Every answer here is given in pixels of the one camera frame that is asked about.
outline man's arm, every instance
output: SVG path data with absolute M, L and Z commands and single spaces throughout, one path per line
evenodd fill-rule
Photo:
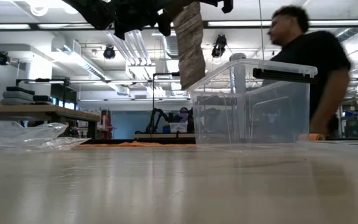
M 329 120 L 346 96 L 351 63 L 335 36 L 328 32 L 322 32 L 320 41 L 320 60 L 328 62 L 325 67 L 328 77 L 319 106 L 312 117 L 310 128 L 311 132 L 327 134 Z

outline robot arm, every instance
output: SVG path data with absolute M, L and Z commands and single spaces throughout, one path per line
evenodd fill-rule
M 95 29 L 105 30 L 114 24 L 115 35 L 125 39 L 125 33 L 154 27 L 164 35 L 170 35 L 170 23 L 189 4 L 198 0 L 63 0 L 75 8 Z M 233 0 L 200 0 L 205 4 L 218 6 L 224 2 L 224 13 L 233 9 Z M 158 14 L 161 9 L 175 9 L 173 12 Z

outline ceiling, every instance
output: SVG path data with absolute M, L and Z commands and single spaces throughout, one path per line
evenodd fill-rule
M 79 14 L 69 14 L 62 8 L 53 6 L 59 4 L 60 0 L 49 0 L 51 8 L 44 16 L 35 16 L 31 13 L 29 5 L 24 1 L 0 0 L 0 24 L 6 23 L 53 23 L 53 22 L 85 22 Z M 202 5 L 201 13 L 205 21 L 226 21 L 226 20 L 259 20 L 260 18 L 269 20 L 272 13 L 283 5 L 299 4 L 303 5 L 312 19 L 358 19 L 358 1 L 356 0 L 234 0 L 235 8 L 229 14 L 223 14 L 219 8 L 209 5 Z M 329 29 L 328 31 L 339 35 L 344 29 Z M 269 43 L 266 35 L 267 30 L 260 29 L 205 29 L 202 48 L 206 60 L 206 69 L 210 72 L 229 61 L 232 53 L 245 53 L 248 58 L 262 58 L 262 44 L 265 47 L 265 59 L 269 59 L 274 53 L 280 51 L 277 46 Z M 147 51 L 152 60 L 164 58 L 163 37 L 156 30 L 143 30 L 142 38 Z M 226 53 L 222 57 L 222 62 L 216 65 L 212 62 L 211 47 L 218 34 L 225 34 L 227 38 Z M 105 31 L 83 30 L 83 31 L 17 31 L 0 32 L 0 44 L 26 44 L 40 52 L 55 65 L 53 75 L 56 77 L 70 77 L 72 80 L 89 79 L 88 72 L 75 62 L 61 60 L 55 52 L 51 51 L 51 42 L 56 37 L 62 35 L 67 39 L 75 39 L 81 44 L 81 54 L 93 65 L 100 68 L 104 73 L 108 73 L 113 79 L 128 79 L 126 75 L 126 60 L 116 51 L 116 57 L 106 60 L 103 51 L 106 45 L 112 44 L 111 39 Z M 351 60 L 357 68 L 358 64 L 358 34 L 354 35 L 343 43 L 343 46 L 350 54 Z M 161 85 L 164 90 L 170 90 L 170 85 Z M 130 86 L 131 90 L 141 90 L 142 87 Z M 81 85 L 82 91 L 113 91 L 108 86 L 96 86 L 92 84 Z

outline plastic bag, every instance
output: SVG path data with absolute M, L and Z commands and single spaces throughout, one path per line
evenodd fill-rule
M 89 139 L 58 138 L 67 125 L 43 124 L 23 128 L 14 121 L 0 121 L 0 150 L 9 152 L 69 150 Z

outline clear plastic bin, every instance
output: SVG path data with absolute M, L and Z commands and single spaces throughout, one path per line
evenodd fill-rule
M 169 123 L 171 133 L 187 133 L 187 123 Z
M 309 132 L 310 84 L 253 77 L 254 68 L 313 78 L 317 68 L 242 59 L 190 87 L 198 147 L 275 149 Z

